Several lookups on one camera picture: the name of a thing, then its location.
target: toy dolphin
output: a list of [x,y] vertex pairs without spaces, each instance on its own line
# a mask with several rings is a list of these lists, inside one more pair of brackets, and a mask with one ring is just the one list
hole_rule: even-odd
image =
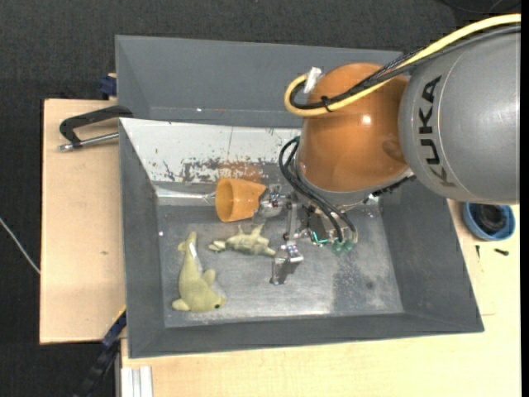
[[191,232],[179,245],[179,251],[185,255],[179,277],[180,298],[172,304],[175,310],[208,312],[226,304],[226,299],[212,289],[215,271],[209,269],[201,275],[198,270],[196,242],[197,234]]

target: wooden table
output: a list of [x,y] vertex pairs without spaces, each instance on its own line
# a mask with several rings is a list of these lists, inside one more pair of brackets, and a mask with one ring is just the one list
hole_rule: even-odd
[[[45,102],[41,344],[100,340],[125,303],[117,141],[57,150],[63,119],[113,104]],[[481,242],[449,204],[485,332],[148,359],[129,359],[123,338],[120,362],[151,366],[155,397],[521,395],[519,206],[511,238]]]

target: metal rod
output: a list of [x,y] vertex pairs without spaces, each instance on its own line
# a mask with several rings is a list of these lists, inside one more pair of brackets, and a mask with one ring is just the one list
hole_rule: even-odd
[[113,134],[107,134],[107,135],[104,135],[104,136],[96,136],[94,138],[88,138],[87,140],[82,140],[76,146],[74,146],[72,143],[63,144],[63,145],[59,146],[59,150],[61,150],[61,151],[73,150],[75,147],[90,146],[92,144],[97,144],[97,143],[102,142],[102,141],[112,140],[112,139],[118,138],[118,137],[119,137],[119,133],[118,132],[114,132]]

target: yellow cable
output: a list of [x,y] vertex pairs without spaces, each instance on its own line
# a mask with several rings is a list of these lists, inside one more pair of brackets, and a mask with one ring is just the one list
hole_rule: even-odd
[[[483,19],[482,21],[475,22],[468,26],[464,26],[463,28],[460,28],[459,30],[454,31],[448,36],[445,36],[441,38],[440,40],[436,41],[435,43],[429,45],[426,49],[419,51],[416,55],[414,55],[410,59],[405,60],[400,65],[395,66],[394,69],[401,68],[405,65],[416,62],[419,59],[432,55],[436,53],[437,51],[444,49],[448,45],[453,44],[454,42],[460,40],[461,38],[464,38],[475,32],[482,31],[487,28],[491,28],[493,26],[519,23],[521,21],[522,21],[522,15],[520,15],[519,13],[515,13],[512,15],[502,15],[499,17],[490,17],[489,19]],[[285,91],[285,94],[284,94],[285,107],[287,108],[289,112],[293,113],[294,115],[298,115],[298,116],[311,117],[311,116],[318,116],[318,115],[326,114],[327,113],[326,108],[300,109],[300,108],[296,108],[290,103],[290,95],[292,94],[292,91],[306,79],[307,79],[306,75],[301,75],[301,76],[298,76],[294,81],[290,83],[290,85],[287,87],[287,90]],[[380,84],[376,84],[370,88],[360,91],[359,93],[353,96],[344,98],[340,102],[329,104],[328,109],[330,111],[341,109],[344,106],[347,106],[353,103],[354,101],[358,100],[359,98],[362,98],[365,95],[372,93],[377,88],[382,87],[390,80],[391,79],[388,79],[386,81],[383,81]]]

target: clamp handle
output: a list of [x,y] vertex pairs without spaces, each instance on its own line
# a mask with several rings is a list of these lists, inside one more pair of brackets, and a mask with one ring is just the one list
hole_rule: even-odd
[[64,119],[60,124],[60,133],[71,143],[71,147],[79,148],[83,146],[83,142],[75,134],[75,129],[91,125],[96,122],[106,121],[113,117],[133,117],[132,112],[124,106],[111,106],[96,110],[94,112],[84,113],[82,115],[69,117]]

